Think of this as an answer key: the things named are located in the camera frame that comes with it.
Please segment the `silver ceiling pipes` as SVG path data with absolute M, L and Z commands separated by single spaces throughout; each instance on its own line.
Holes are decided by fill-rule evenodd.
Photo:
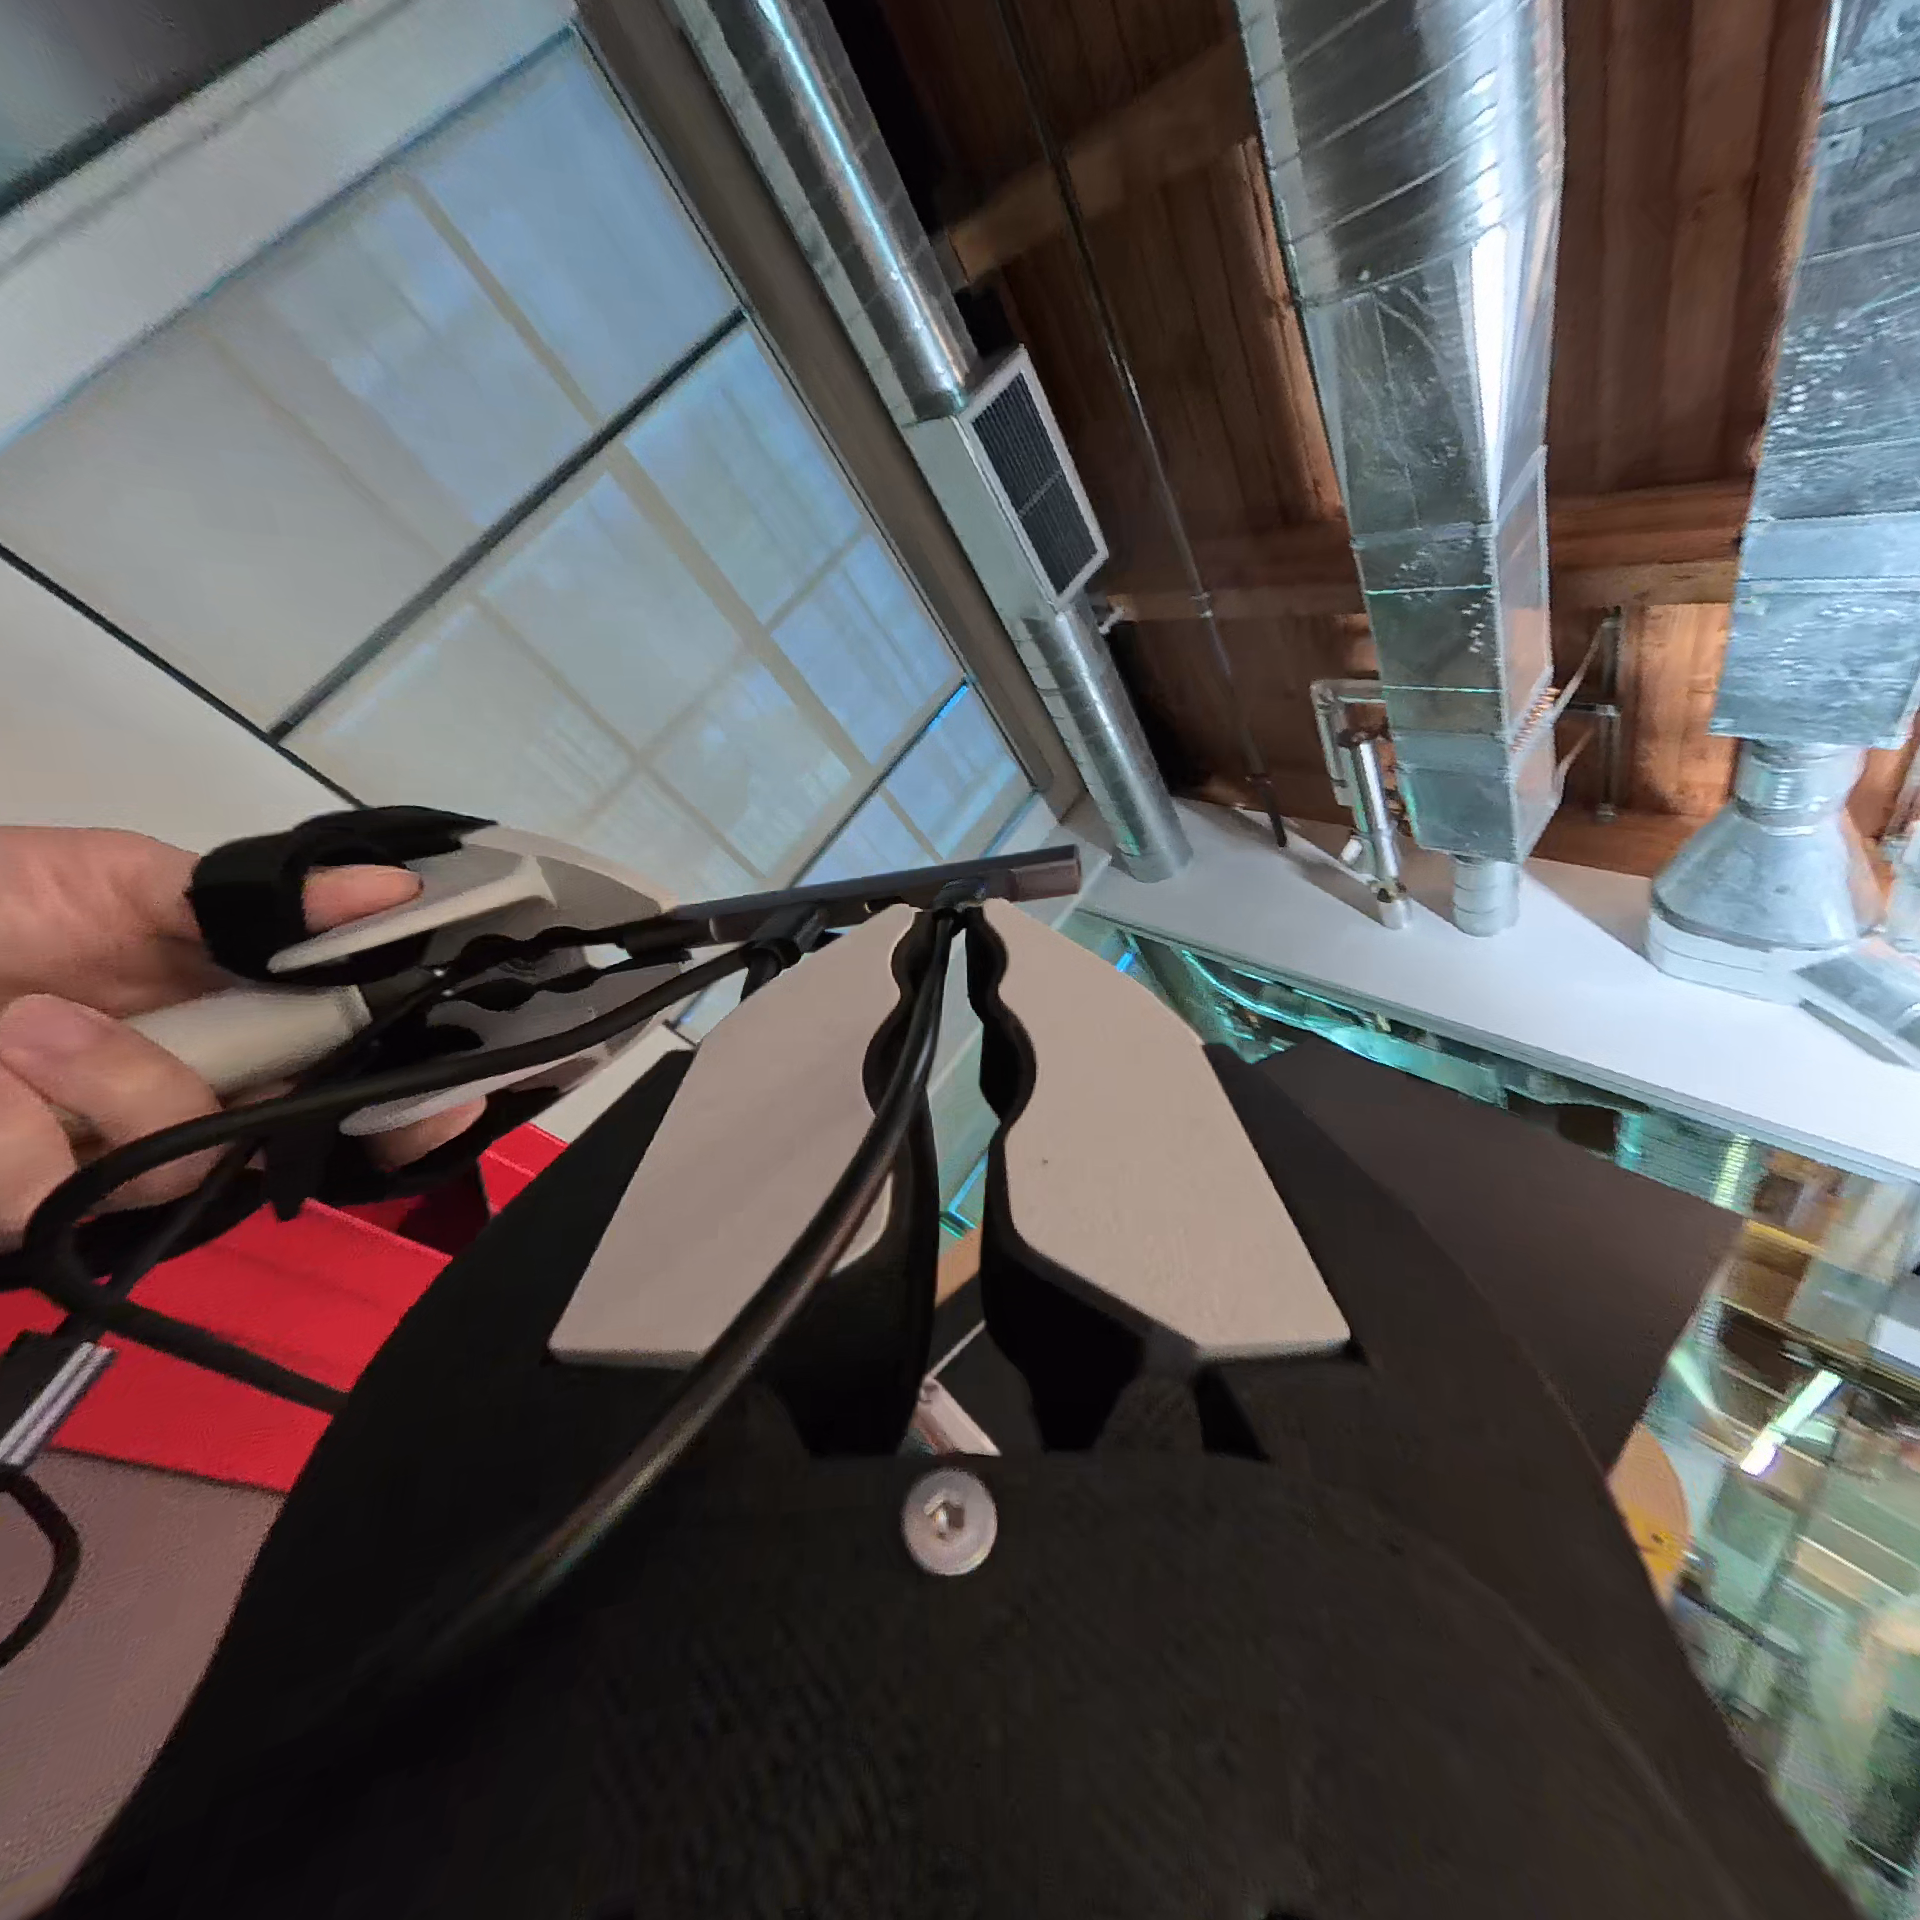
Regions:
M 1363 878 L 1380 926 L 1403 929 L 1411 923 L 1411 899 L 1385 699 L 1374 680 L 1316 678 L 1311 702 L 1332 797 L 1352 815 L 1352 841 L 1339 859 Z

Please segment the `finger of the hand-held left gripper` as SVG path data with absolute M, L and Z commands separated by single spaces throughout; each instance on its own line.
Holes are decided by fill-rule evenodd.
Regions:
M 454 851 L 414 859 L 417 895 L 328 927 L 272 954 L 272 982 L 334 982 L 387 962 L 419 939 L 441 960 L 489 931 L 523 939 L 544 927 L 648 921 L 680 904 L 660 881 L 539 832 L 466 832 Z
M 648 963 L 633 962 L 624 950 L 554 950 L 538 960 L 507 962 L 433 1013 L 422 1035 L 401 1041 L 399 1051 L 380 1058 L 377 1064 L 388 1070 L 451 1053 L 497 1053 L 528 1040 L 554 1040 L 582 1023 L 608 1017 L 633 995 L 680 974 L 687 962 L 688 950 L 660 950 L 649 954 Z M 636 1027 L 624 1027 L 610 1040 L 574 1046 L 542 1064 L 515 1071 L 489 1070 L 472 1083 L 434 1095 L 366 1105 L 343 1118 L 342 1130 L 348 1137 L 384 1135 L 504 1089 L 561 1097 L 612 1059 L 633 1041 L 633 1033 Z

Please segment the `black panel wooden board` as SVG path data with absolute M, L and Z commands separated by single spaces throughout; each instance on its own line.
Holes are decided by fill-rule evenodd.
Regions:
M 1583 1427 L 1668 1602 L 1694 1523 L 1644 1414 L 1738 1247 L 1738 1214 L 1328 1040 L 1292 1043 L 1260 1074 L 1479 1287 Z

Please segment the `large gridded window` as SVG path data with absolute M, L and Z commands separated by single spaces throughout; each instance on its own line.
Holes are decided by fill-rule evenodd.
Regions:
M 282 776 L 691 895 L 1054 786 L 576 3 L 328 6 L 10 213 L 4 561 Z

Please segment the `spiral silver duct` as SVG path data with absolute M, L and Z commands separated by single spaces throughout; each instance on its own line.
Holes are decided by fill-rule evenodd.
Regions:
M 902 434 L 959 413 L 1001 354 L 985 357 L 972 338 L 828 3 L 676 1 L 673 11 Z M 1010 618 L 990 601 L 1115 864 L 1136 880 L 1166 880 L 1192 848 L 1088 589 L 1051 616 Z

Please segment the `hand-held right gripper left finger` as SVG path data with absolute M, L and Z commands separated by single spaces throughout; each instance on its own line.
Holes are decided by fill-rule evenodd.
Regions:
M 874 1125 L 866 1059 L 914 921 L 886 907 L 702 1040 L 550 1336 L 558 1360 L 691 1367 L 771 1278 Z

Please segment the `white vent grille box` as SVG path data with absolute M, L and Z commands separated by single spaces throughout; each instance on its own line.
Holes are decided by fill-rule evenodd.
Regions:
M 903 442 L 1004 616 L 1051 616 L 1106 563 L 1108 541 L 1027 346 L 990 360 L 959 413 L 908 422 Z

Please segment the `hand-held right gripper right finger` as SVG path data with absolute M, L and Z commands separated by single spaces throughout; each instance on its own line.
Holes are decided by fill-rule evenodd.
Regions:
M 1180 1360 L 1342 1350 L 1352 1325 L 1201 1037 L 1010 903 L 967 934 L 1000 1240 Z

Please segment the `black ceiling pipe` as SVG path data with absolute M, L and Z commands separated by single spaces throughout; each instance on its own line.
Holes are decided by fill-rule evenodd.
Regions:
M 1078 258 L 1078 267 L 1088 295 L 1088 305 L 1096 318 L 1096 327 L 1104 346 L 1104 354 L 1112 366 L 1112 375 L 1115 387 L 1124 401 L 1127 416 L 1131 419 L 1134 438 L 1142 450 L 1155 497 L 1160 503 L 1160 514 L 1163 519 L 1174 557 L 1182 570 L 1187 602 L 1192 618 L 1199 622 L 1203 634 L 1208 640 L 1208 658 L 1215 667 L 1215 678 L 1219 682 L 1222 702 L 1232 725 L 1235 743 L 1239 746 L 1242 770 L 1249 784 L 1255 787 L 1255 797 L 1265 814 L 1270 835 L 1279 850 L 1289 848 L 1289 830 L 1283 818 L 1280 795 L 1270 773 L 1266 757 L 1258 745 L 1255 729 L 1247 717 L 1242 705 L 1242 689 L 1235 678 L 1232 655 L 1222 631 L 1222 622 L 1217 616 L 1217 601 L 1208 585 L 1208 576 L 1199 561 L 1193 541 L 1188 536 L 1188 526 L 1185 517 L 1185 507 L 1174 486 L 1169 463 L 1163 456 L 1161 438 L 1153 422 L 1153 416 L 1145 407 L 1145 397 L 1136 377 L 1134 359 L 1127 349 L 1121 319 L 1113 311 L 1113 301 L 1108 295 L 1108 285 L 1100 271 L 1098 253 L 1092 247 L 1092 237 L 1088 230 L 1088 214 L 1084 209 L 1084 201 L 1078 192 L 1073 181 L 1073 160 L 1065 146 L 1065 139 L 1051 126 L 1044 93 L 1040 83 L 1040 67 L 1038 58 L 1033 56 L 1032 40 L 1024 29 L 1024 18 L 1017 1 L 994 1 L 996 14 L 996 29 L 1004 42 L 1006 55 L 1016 67 L 1027 118 L 1035 133 L 1040 150 L 1047 162 L 1047 171 L 1051 175 L 1059 202 L 1063 207 L 1063 219 L 1073 239 L 1073 253 Z

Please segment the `person's left hand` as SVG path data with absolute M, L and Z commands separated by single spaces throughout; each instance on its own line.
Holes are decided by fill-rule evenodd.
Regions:
M 227 985 L 187 899 L 196 856 L 139 832 L 3 830 L 3 1247 L 102 1154 L 223 1098 L 129 1018 Z

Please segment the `rectangular metal duct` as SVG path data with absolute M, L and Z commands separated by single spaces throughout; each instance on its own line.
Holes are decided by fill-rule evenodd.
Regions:
M 1400 790 L 1455 923 L 1513 927 L 1553 754 L 1555 1 L 1238 1 Z
M 1732 792 L 1652 880 L 1647 953 L 1906 1070 L 1916 958 L 1848 805 L 1916 682 L 1918 3 L 1846 1 L 1710 721 Z

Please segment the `grey usb hub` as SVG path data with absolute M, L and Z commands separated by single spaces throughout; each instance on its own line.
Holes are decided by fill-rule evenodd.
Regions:
M 947 861 L 914 870 L 817 880 L 772 894 L 682 903 L 642 923 L 642 939 L 663 945 L 707 949 L 747 943 L 764 923 L 795 921 L 839 934 L 865 926 L 897 904 L 921 912 L 953 904 L 1010 904 L 1070 898 L 1084 885 L 1080 848 L 1038 848 L 1010 854 Z

